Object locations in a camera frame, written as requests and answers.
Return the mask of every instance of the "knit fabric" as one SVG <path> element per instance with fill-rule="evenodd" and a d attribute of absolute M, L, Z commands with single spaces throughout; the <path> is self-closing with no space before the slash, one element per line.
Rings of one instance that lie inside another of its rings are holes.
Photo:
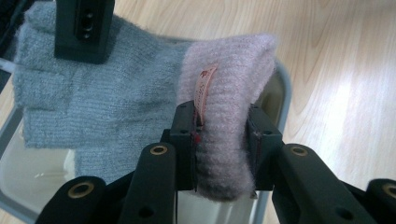
<path fill-rule="evenodd" d="M 254 190 L 244 145 L 248 108 L 275 69 L 271 35 L 168 44 L 113 18 L 104 64 L 53 58 L 55 3 L 37 2 L 18 36 L 16 105 L 28 147 L 76 150 L 76 175 L 107 183 L 131 172 L 141 149 L 170 128 L 176 105 L 219 65 L 208 90 L 197 149 L 198 192 L 232 201 Z"/>

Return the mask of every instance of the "black plastic part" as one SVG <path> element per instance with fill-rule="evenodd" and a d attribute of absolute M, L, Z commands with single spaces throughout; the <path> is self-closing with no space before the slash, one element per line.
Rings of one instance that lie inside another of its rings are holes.
<path fill-rule="evenodd" d="M 175 148 L 166 143 L 145 147 L 118 223 L 174 223 L 176 191 Z"/>
<path fill-rule="evenodd" d="M 367 209 L 378 223 L 396 223 L 396 181 L 370 181 L 364 199 Z"/>
<path fill-rule="evenodd" d="M 282 133 L 256 105 L 249 109 L 247 138 L 250 170 L 256 179 L 256 190 L 272 190 L 271 162 L 276 151 L 284 145 Z"/>
<path fill-rule="evenodd" d="M 311 148 L 283 146 L 276 168 L 273 202 L 281 223 L 375 223 Z M 286 203 L 278 202 L 285 200 L 293 217 L 282 212 Z"/>
<path fill-rule="evenodd" d="M 195 188 L 195 144 L 192 136 L 195 133 L 194 102 L 189 101 L 177 107 L 169 143 L 177 150 L 177 189 Z"/>
<path fill-rule="evenodd" d="M 114 0 L 57 0 L 55 57 L 103 63 Z"/>
<path fill-rule="evenodd" d="M 95 176 L 81 176 L 68 181 L 46 204 L 35 223 L 88 223 L 105 188 L 105 181 Z M 87 194 L 78 197 L 78 194 L 83 192 Z"/>

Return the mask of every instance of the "wooden floor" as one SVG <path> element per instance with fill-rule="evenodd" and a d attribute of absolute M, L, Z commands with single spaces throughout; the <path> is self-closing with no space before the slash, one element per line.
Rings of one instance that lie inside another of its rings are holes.
<path fill-rule="evenodd" d="M 284 141 L 313 148 L 361 189 L 396 179 L 396 1 L 118 0 L 115 11 L 158 35 L 277 35 L 293 87 Z M 0 97 L 0 125 L 9 99 Z M 271 203 L 266 214 L 278 222 Z M 2 211 L 0 222 L 20 223 Z"/>

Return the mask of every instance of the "clothing label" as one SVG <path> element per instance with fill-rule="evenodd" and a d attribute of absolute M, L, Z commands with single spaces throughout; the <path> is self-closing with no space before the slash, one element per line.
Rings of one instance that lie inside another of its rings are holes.
<path fill-rule="evenodd" d="M 198 112 L 198 122 L 200 125 L 204 125 L 204 114 L 206 106 L 206 97 L 209 90 L 210 81 L 212 80 L 213 74 L 218 68 L 218 63 L 210 64 L 199 76 L 195 85 L 195 96 L 194 105 Z"/>

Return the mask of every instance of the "gray knit glove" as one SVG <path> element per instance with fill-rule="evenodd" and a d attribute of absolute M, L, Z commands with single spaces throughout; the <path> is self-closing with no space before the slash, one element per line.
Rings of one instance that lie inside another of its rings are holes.
<path fill-rule="evenodd" d="M 19 33 L 14 87 L 26 146 L 74 148 L 76 175 L 111 182 L 160 140 L 177 104 L 194 99 L 198 76 L 216 63 L 197 149 L 198 192 L 230 201 L 254 189 L 244 126 L 275 68 L 272 36 L 171 45 L 114 17 L 106 63 L 93 65 L 53 58 L 54 28 L 55 3 L 36 2 Z"/>

